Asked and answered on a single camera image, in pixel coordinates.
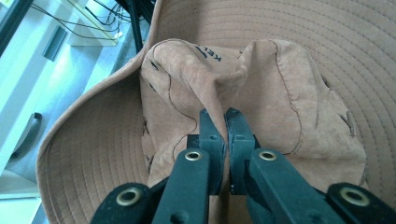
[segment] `stitching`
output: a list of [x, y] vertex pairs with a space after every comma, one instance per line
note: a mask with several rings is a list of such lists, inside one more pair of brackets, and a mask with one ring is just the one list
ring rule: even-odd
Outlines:
[[[52, 144], [53, 144], [53, 139], [52, 140], [50, 140], [50, 142], [49, 142], [49, 145], [48, 145], [48, 147], [47, 147], [47, 150], [46, 150], [46, 154], [45, 154], [45, 157], [44, 157], [44, 159], [45, 159], [45, 171], [47, 172], [47, 174], [46, 174], [46, 177], [45, 177], [45, 183], [46, 183], [46, 187], [47, 187], [47, 191], [48, 191], [48, 193], [49, 193], [49, 203], [50, 203], [50, 205], [51, 205], [51, 207], [52, 207], [52, 210], [54, 210], [54, 211], [56, 211], [56, 210], [58, 210], [59, 211], [59, 209], [56, 209], [56, 205], [55, 205], [55, 202], [53, 201], [53, 198], [52, 198], [52, 191], [50, 190], [50, 180], [49, 180], [49, 175], [48, 175], [48, 170], [49, 170], [49, 156], [50, 156], [50, 146], [52, 146]], [[61, 222], [61, 218], [59, 217], [59, 212], [55, 212], [53, 215], [55, 215], [55, 218], [56, 218], [56, 221], [58, 222], [58, 223], [62, 223]]]
[[[155, 51], [155, 49], [156, 49], [157, 46], [159, 46], [159, 45], [156, 45], [156, 46], [154, 47], [154, 49], [152, 50], [152, 56], [153, 56], [153, 57], [154, 57], [154, 51]], [[172, 103], [172, 106], [175, 108], [175, 110], [176, 110], [178, 113], [180, 113], [181, 115], [185, 116], [186, 118], [192, 119], [192, 120], [195, 122], [195, 127], [194, 127], [194, 129], [188, 133], [188, 134], [191, 134], [191, 133], [193, 133], [193, 132], [197, 129], [197, 127], [198, 127], [198, 122], [197, 122], [197, 120], [196, 120], [195, 118], [183, 114], [183, 113], [175, 106], [175, 104], [174, 104], [174, 102], [173, 102], [173, 100], [172, 100], [172, 96], [171, 96], [172, 77], [171, 77], [170, 74], [168, 74], [168, 77], [169, 77], [169, 85], [168, 85], [168, 92], [169, 92], [168, 97], [169, 97], [169, 101]], [[181, 142], [181, 140], [183, 140], [184, 137], [185, 137], [185, 136], [183, 136], [183, 137], [181, 137], [181, 138], [179, 139], [179, 141], [177, 142], [177, 144], [174, 146], [174, 148], [173, 148], [173, 150], [172, 150], [172, 160], [173, 160], [173, 161], [175, 161], [175, 155], [174, 155], [173, 152], [176, 150], [177, 145]]]
[[[281, 26], [277, 26], [277, 25], [273, 25], [273, 24], [268, 24], [268, 25], [274, 26], [274, 27], [277, 27], [277, 28], [282, 28], [282, 29], [284, 29], [284, 30], [288, 30], [288, 31], [294, 32], [294, 33], [296, 33], [296, 34], [298, 34], [298, 35], [302, 35], [302, 36], [304, 36], [305, 38], [308, 38], [308, 39], [310, 39], [310, 40], [312, 40], [312, 41], [318, 43], [318, 44], [321, 45], [322, 47], [324, 47], [324, 48], [326, 48], [326, 49], [329, 49], [329, 48], [325, 47], [323, 44], [321, 44], [321, 43], [319, 43], [318, 41], [316, 41], [315, 39], [313, 39], [312, 37], [310, 37], [310, 36], [308, 36], [308, 35], [304, 35], [304, 34], [302, 34], [302, 33], [299, 33], [298, 31], [293, 31], [293, 30], [291, 30], [291, 29], [289, 29], [289, 28], [285, 28], [285, 27], [281, 27]], [[250, 31], [250, 32], [255, 32], [255, 33], [261, 33], [261, 32], [259, 32], [259, 31], [254, 31], [254, 30], [248, 30], [248, 31]], [[216, 33], [216, 32], [221, 32], [221, 30], [212, 31], [212, 32], [210, 32], [210, 33]], [[214, 39], [221, 39], [221, 40], [224, 40], [225, 38], [222, 37], [222, 38], [212, 38], [212, 39], [213, 39], [213, 40], [214, 40]], [[340, 58], [342, 58], [344, 61], [346, 60], [346, 59], [343, 58], [341, 55], [339, 55], [336, 51], [334, 51], [334, 50], [332, 50], [332, 49], [329, 49], [329, 50], [331, 50], [334, 54], [336, 54], [337, 56], [339, 56]], [[366, 83], [368, 84], [368, 86], [371, 87], [372, 91], [376, 93], [376, 96], [379, 98], [381, 104], [382, 104], [382, 105], [385, 105], [385, 103], [384, 103], [384, 101], [382, 100], [380, 94], [378, 94], [378, 93], [375, 91], [375, 89], [373, 88], [373, 86], [371, 86], [371, 85], [369, 84], [369, 82], [366, 80], [366, 78], [364, 78], [364, 77], [361, 75], [361, 73], [359, 73], [359, 72], [357, 71], [356, 67], [353, 66], [353, 65], [352, 65], [351, 63], [349, 63], [349, 62], [346, 62], [346, 63], [347, 63], [350, 67], [352, 67], [353, 70], [354, 70], [358, 75], [360, 75], [360, 77], [362, 77], [362, 79], [364, 79], [364, 80], [366, 81]], [[363, 94], [366, 96], [366, 98], [369, 99], [369, 101], [370, 101], [370, 103], [371, 103], [372, 100], [370, 100], [370, 98], [367, 97], [368, 95], [365, 93], [364, 90], [361, 89], [361, 86], [359, 86], [359, 85], [357, 85], [357, 86], [358, 86], [358, 88], [361, 90], [361, 92], [363, 92]], [[388, 113], [388, 115], [389, 115], [389, 117], [390, 117], [390, 120], [391, 120], [391, 122], [392, 122], [392, 124], [393, 124], [393, 127], [396, 127], [395, 122], [394, 122], [393, 118], [392, 118], [391, 115], [390, 115], [391, 113], [389, 113], [389, 110], [388, 110], [387, 108], [386, 108], [386, 111], [387, 111], [387, 113]]]
[[290, 96], [289, 88], [286, 85], [285, 78], [284, 78], [284, 76], [283, 76], [283, 74], [281, 72], [281, 69], [280, 69], [280, 67], [282, 67], [282, 64], [280, 62], [280, 54], [281, 54], [282, 47], [279, 46], [274, 40], [270, 40], [270, 41], [273, 42], [273, 44], [276, 47], [276, 68], [277, 68], [277, 71], [280, 74], [280, 77], [282, 78], [282, 82], [283, 82], [283, 85], [285, 87], [285, 90], [288, 93], [290, 108], [296, 113], [297, 118], [298, 118], [298, 122], [300, 124], [300, 134], [299, 134], [298, 143], [296, 144], [296, 146], [294, 147], [294, 149], [291, 152], [286, 153], [286, 154], [291, 154], [291, 153], [297, 152], [300, 149], [301, 145], [303, 144], [303, 124], [302, 124], [302, 121], [301, 121], [301, 118], [300, 118], [299, 111], [293, 106], [293, 103], [291, 102], [291, 96]]
[[[334, 21], [334, 22], [336, 22], [336, 23], [342, 24], [342, 25], [344, 25], [345, 27], [347, 27], [349, 30], [355, 32], [357, 35], [360, 35], [361, 37], [363, 37], [364, 39], [366, 39], [368, 42], [372, 43], [374, 46], [376, 46], [377, 48], [379, 48], [379, 49], [380, 49], [382, 52], [384, 52], [390, 59], [392, 59], [392, 60], [394, 61], [394, 59], [393, 59], [387, 52], [385, 52], [383, 49], [381, 49], [376, 43], [374, 43], [373, 41], [371, 41], [367, 36], [365, 36], [365, 35], [359, 33], [359, 32], [358, 32], [357, 30], [355, 30], [355, 29], [352, 29], [351, 27], [347, 26], [345, 23], [342, 23], [342, 22], [337, 21], [337, 20], [335, 20], [335, 19], [333, 19], [333, 18], [330, 18], [330, 17], [326, 16], [325, 14], [322, 14], [322, 13], [319, 13], [319, 12], [316, 12], [316, 11], [313, 11], [312, 9], [309, 9], [309, 8], [300, 7], [300, 6], [293, 5], [293, 4], [285, 4], [285, 3], [279, 3], [279, 4], [288, 5], [288, 6], [294, 6], [294, 7], [297, 7], [297, 8], [301, 8], [301, 9], [310, 11], [310, 12], [312, 12], [312, 13], [318, 14], [318, 15], [320, 15], [320, 16], [322, 16], [322, 17], [325, 17], [325, 18], [327, 18], [327, 19], [329, 19], [329, 20], [331, 20], [331, 21]], [[224, 8], [220, 8], [220, 9], [211, 9], [211, 11], [224, 10], [224, 9], [230, 9], [230, 8], [232, 8], [232, 7], [224, 7]], [[343, 38], [344, 38], [347, 42], [349, 42], [352, 46], [354, 46], [354, 47], [360, 49], [361, 51], [363, 51], [364, 53], [370, 55], [367, 51], [365, 51], [364, 49], [362, 49], [362, 48], [359, 47], [358, 45], [352, 43], [348, 38], [345, 38], [343, 35], [337, 34], [335, 31], [330, 30], [330, 29], [327, 28], [326, 26], [323, 26], [323, 25], [321, 25], [321, 24], [319, 24], [319, 23], [317, 23], [317, 22], [315, 22], [315, 21], [307, 20], [307, 19], [302, 18], [302, 17], [300, 17], [300, 16], [292, 15], [292, 14], [289, 14], [289, 13], [287, 13], [287, 12], [282, 12], [282, 11], [280, 11], [280, 10], [271, 9], [271, 8], [265, 8], [265, 7], [264, 7], [264, 8], [246, 7], [245, 9], [263, 9], [263, 10], [269, 10], [269, 11], [273, 11], [273, 12], [279, 12], [279, 13], [282, 13], [282, 14], [290, 15], [290, 16], [292, 16], [292, 17], [296, 17], [296, 18], [302, 19], [302, 20], [304, 20], [304, 21], [310, 21], [310, 22], [312, 22], [312, 23], [314, 23], [314, 24], [316, 24], [316, 25], [318, 25], [318, 26], [320, 26], [320, 27], [322, 27], [322, 28], [324, 28], [324, 29], [326, 29], [326, 30], [328, 30], [328, 31], [330, 31], [330, 32], [332, 32], [332, 33], [334, 33], [334, 34], [336, 34], [336, 35], [339, 35], [339, 36], [343, 37]], [[233, 13], [233, 16], [235, 16], [235, 15], [244, 16], [244, 14], [235, 14], [235, 13]], [[359, 19], [362, 19], [362, 20], [366, 21], [364, 18], [360, 18], [359, 16], [357, 16], [357, 15], [355, 15], [355, 14], [352, 14], [352, 15], [356, 16], [356, 17], [359, 18]], [[275, 19], [275, 20], [281, 20], [281, 19], [272, 18], [272, 17], [268, 17], [268, 16], [258, 16], [258, 15], [249, 15], [249, 16], [250, 16], [250, 17], [255, 16], [255, 17], [271, 18], [271, 19]], [[217, 17], [221, 17], [221, 15], [217, 15], [217, 16], [208, 16], [207, 18], [211, 18], [211, 17], [212, 17], [212, 18], [217, 18]], [[185, 24], [188, 24], [188, 23], [189, 23], [187, 20], [182, 20], [181, 18], [178, 18], [177, 20], [176, 20], [176, 19], [173, 19], [173, 20], [171, 20], [170, 22], [171, 22], [171, 24], [173, 24], [173, 23], [174, 23], [174, 24], [177, 24], [178, 21], [184, 21], [184, 22], [180, 22], [179, 24], [177, 24], [177, 26], [174, 26], [175, 28], [178, 27], [178, 26], [185, 25]], [[294, 22], [292, 22], [292, 21], [285, 21], [285, 22], [290, 22], [290, 23], [292, 23], [292, 24], [301, 26], [301, 25], [299, 25], [299, 24], [297, 24], [297, 23], [294, 23]], [[384, 32], [385, 34], [389, 35], [390, 37], [395, 38], [395, 37], [393, 37], [392, 35], [390, 35], [389, 33], [387, 33], [386, 31], [384, 31], [383, 29], [381, 29], [380, 27], [375, 26], [374, 24], [372, 24], [372, 25], [373, 25], [374, 27], [376, 27], [377, 29], [381, 30], [382, 32]], [[179, 32], [181, 31], [181, 32], [184, 33], [184, 34], [188, 34], [189, 36], [192, 36], [192, 33], [191, 33], [191, 32], [186, 32], [185, 29], [177, 29], [177, 30], [178, 30]], [[169, 29], [165, 29], [165, 31], [166, 31], [165, 33], [168, 33], [168, 34], [171, 33]], [[385, 70], [385, 71], [387, 72], [387, 75], [388, 75], [391, 79], [395, 80], [395, 78], [394, 78], [393, 76], [390, 75], [391, 72], [388, 70], [387, 67], [383, 66], [377, 59], [375, 59], [375, 58], [371, 58], [371, 59], [373, 59], [373, 61], [375, 61], [375, 63], [377, 63], [383, 70]]]
[[[189, 118], [189, 119], [192, 119], [192, 120], [195, 122], [195, 127], [194, 127], [194, 129], [188, 133], [188, 134], [191, 134], [191, 133], [193, 133], [193, 132], [197, 129], [197, 127], [198, 127], [198, 122], [197, 122], [197, 120], [196, 120], [195, 118], [190, 117], [190, 116], [188, 116], [188, 115], [185, 115], [185, 114], [181, 113], [180, 110], [178, 110], [178, 108], [175, 106], [175, 104], [174, 104], [174, 102], [173, 102], [173, 100], [172, 100], [172, 96], [171, 96], [171, 90], [172, 90], [172, 88], [171, 88], [171, 87], [172, 87], [172, 77], [171, 77], [170, 74], [168, 74], [168, 76], [169, 76], [169, 89], [168, 89], [168, 91], [169, 91], [169, 94], [168, 94], [169, 101], [172, 103], [172, 106], [175, 108], [175, 110], [177, 110], [178, 113], [180, 113], [181, 115], [184, 115], [185, 117], [187, 117], [187, 118]], [[181, 140], [183, 140], [183, 138], [184, 138], [185, 136], [186, 136], [186, 135], [182, 136], [182, 137], [178, 140], [177, 144], [175, 144], [175, 146], [174, 146], [174, 148], [173, 148], [173, 150], [172, 150], [172, 160], [173, 160], [173, 161], [175, 161], [175, 153], [174, 153], [174, 152], [175, 152], [175, 150], [176, 150], [176, 147], [177, 147], [178, 144], [181, 142]]]
[[[83, 133], [86, 133], [86, 125], [83, 125], [83, 126], [82, 126], [81, 131], [82, 131]], [[87, 181], [86, 181], [85, 172], [84, 172], [84, 165], [83, 165], [84, 162], [83, 162], [83, 160], [82, 160], [82, 158], [83, 158], [83, 157], [82, 157], [82, 150], [81, 150], [79, 153], [80, 153], [80, 155], [81, 155], [81, 156], [79, 156], [80, 162], [81, 162], [81, 172], [82, 172], [82, 177], [84, 178], [82, 182], [84, 182], [85, 188], [86, 188], [87, 191], [88, 191]], [[88, 198], [90, 199], [90, 203], [91, 203], [92, 210], [94, 210], [90, 192], [88, 191], [87, 194], [88, 194]]]
[[[91, 164], [94, 165], [93, 157], [91, 157]], [[95, 186], [98, 186], [97, 181], [96, 181], [96, 176], [95, 176], [95, 174], [93, 173], [92, 175], [93, 175], [93, 182], [95, 183]], [[98, 188], [95, 188], [95, 189], [96, 189], [96, 194], [97, 194], [97, 196], [99, 197]]]

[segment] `suede material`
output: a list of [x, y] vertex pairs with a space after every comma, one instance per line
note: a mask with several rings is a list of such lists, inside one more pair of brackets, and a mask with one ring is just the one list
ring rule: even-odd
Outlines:
[[[223, 115], [230, 106], [244, 113], [262, 147], [286, 154], [315, 188], [363, 183], [365, 152], [347, 108], [296, 44], [260, 40], [236, 50], [170, 39], [151, 48], [141, 71], [150, 186], [170, 175], [187, 135], [199, 133], [203, 108], [227, 142]], [[225, 222], [213, 212], [225, 205], [211, 197], [211, 222]]]

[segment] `bucket hat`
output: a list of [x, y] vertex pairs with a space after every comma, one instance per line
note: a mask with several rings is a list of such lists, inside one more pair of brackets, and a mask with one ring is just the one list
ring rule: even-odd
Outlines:
[[[351, 182], [395, 207], [394, 9], [390, 1], [157, 1], [145, 47], [68, 108], [40, 148], [49, 220], [89, 222], [116, 186], [169, 175], [204, 107], [226, 141], [230, 106], [314, 187]], [[211, 208], [213, 222], [225, 220]]]

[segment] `hat brim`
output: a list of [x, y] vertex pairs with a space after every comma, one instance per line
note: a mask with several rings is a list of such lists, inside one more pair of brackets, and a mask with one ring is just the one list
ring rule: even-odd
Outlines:
[[303, 46], [356, 120], [370, 191], [395, 207], [395, 10], [390, 1], [157, 1], [146, 46], [80, 97], [40, 149], [49, 220], [89, 222], [117, 185], [147, 181], [138, 69], [148, 49], [168, 38], [233, 49], [272, 38]]

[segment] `tan bucket hat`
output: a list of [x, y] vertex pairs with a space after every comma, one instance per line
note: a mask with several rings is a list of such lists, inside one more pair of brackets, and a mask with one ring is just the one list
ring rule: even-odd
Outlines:
[[[315, 187], [366, 181], [395, 207], [395, 9], [388, 1], [157, 1], [146, 46], [81, 96], [40, 149], [37, 178], [49, 220], [89, 222], [116, 186], [155, 184], [171, 170], [183, 136], [199, 131], [196, 111], [206, 107], [227, 138], [229, 106]], [[208, 83], [215, 84], [198, 91]]]

